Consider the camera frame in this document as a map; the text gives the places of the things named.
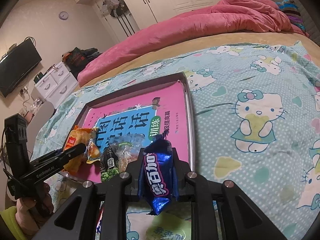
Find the person's hand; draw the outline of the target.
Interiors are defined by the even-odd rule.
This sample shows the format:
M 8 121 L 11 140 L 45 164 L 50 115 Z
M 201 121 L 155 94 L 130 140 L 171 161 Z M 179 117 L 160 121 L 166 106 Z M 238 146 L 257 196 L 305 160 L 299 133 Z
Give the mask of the person's hand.
M 37 204 L 35 198 L 22 197 L 17 200 L 15 215 L 16 221 L 23 234 L 27 239 L 32 239 L 34 235 L 39 231 L 40 227 L 48 220 L 48 218 L 39 215 L 32 209 Z

